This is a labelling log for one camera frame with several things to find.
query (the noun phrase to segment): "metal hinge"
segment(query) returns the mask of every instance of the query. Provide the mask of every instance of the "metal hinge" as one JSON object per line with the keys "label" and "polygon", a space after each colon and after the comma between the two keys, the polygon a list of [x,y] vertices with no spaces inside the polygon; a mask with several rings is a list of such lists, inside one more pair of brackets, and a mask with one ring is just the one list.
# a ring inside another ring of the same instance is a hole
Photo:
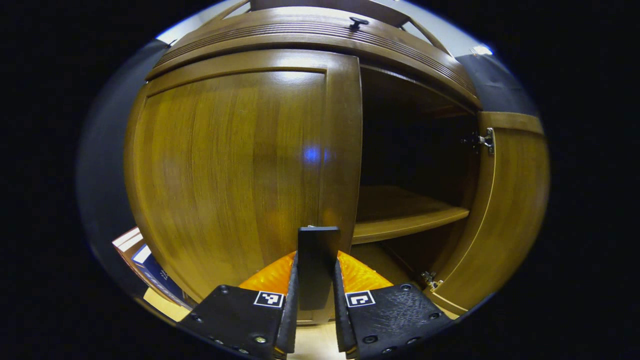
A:
{"label": "metal hinge", "polygon": [[461,143],[471,144],[473,150],[476,154],[480,153],[480,148],[486,146],[489,151],[489,155],[493,155],[495,153],[495,142],[493,141],[493,128],[486,128],[486,135],[481,136],[477,131],[474,131],[468,138],[462,138],[460,140]]}
{"label": "metal hinge", "polygon": [[424,280],[424,282],[426,282],[427,287],[432,293],[438,288],[438,286],[440,286],[443,283],[442,280],[435,281],[433,279],[435,275],[436,275],[435,272],[423,271],[420,273],[420,277],[422,278],[422,280]]}

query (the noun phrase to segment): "blue book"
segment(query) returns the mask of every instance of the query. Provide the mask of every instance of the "blue book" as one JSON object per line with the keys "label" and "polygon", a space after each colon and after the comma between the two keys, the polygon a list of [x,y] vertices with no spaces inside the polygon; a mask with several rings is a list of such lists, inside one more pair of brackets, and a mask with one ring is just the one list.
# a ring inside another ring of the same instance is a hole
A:
{"label": "blue book", "polygon": [[149,281],[154,283],[161,292],[189,311],[193,310],[191,306],[186,304],[186,299],[180,286],[171,280],[169,275],[156,261],[153,254],[151,254],[149,246],[146,244],[142,246],[131,259],[145,276],[147,276]]}

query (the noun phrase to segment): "open cabinet door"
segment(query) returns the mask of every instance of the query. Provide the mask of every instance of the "open cabinet door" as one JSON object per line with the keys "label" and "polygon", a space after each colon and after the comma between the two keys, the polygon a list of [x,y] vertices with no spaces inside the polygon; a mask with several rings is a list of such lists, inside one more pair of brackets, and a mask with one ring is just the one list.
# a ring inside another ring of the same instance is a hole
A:
{"label": "open cabinet door", "polygon": [[358,58],[249,51],[143,87],[125,181],[153,255],[200,302],[295,251],[299,227],[337,226],[349,252],[361,147]]}
{"label": "open cabinet door", "polygon": [[479,112],[480,131],[493,129],[494,153],[480,151],[467,225],[450,260],[426,294],[462,315],[513,275],[540,229],[549,193],[549,156],[540,120],[519,113]]}

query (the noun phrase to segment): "wooden cabinet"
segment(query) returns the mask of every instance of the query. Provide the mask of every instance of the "wooden cabinet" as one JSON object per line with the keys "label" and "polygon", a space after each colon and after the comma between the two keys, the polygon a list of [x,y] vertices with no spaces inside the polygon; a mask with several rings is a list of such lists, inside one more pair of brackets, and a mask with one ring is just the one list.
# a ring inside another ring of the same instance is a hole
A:
{"label": "wooden cabinet", "polygon": [[140,93],[126,181],[152,253],[196,301],[337,225],[349,251],[362,111],[358,58],[265,50],[200,61]]}
{"label": "wooden cabinet", "polygon": [[[376,19],[355,31],[352,15],[212,20],[147,76],[127,192],[152,253],[196,301],[296,250],[299,227],[338,226],[340,249],[383,275],[435,272],[425,293],[461,315],[535,240],[549,185],[539,119],[483,112],[446,51]],[[488,127],[493,154],[461,143]]]}
{"label": "wooden cabinet", "polygon": [[547,144],[540,121],[516,113],[481,112],[493,128],[495,154],[481,153],[476,199],[456,250],[431,289],[440,306],[461,315],[497,291],[533,245],[549,192]]}

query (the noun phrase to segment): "screw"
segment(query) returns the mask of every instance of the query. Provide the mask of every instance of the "screw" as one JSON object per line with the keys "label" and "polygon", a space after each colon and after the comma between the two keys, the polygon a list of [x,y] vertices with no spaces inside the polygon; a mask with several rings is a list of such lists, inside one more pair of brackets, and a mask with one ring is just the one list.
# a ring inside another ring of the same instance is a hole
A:
{"label": "screw", "polygon": [[371,343],[375,343],[378,340],[378,337],[375,335],[369,335],[369,336],[365,336],[364,339],[362,339],[362,342],[365,344],[371,344]]}

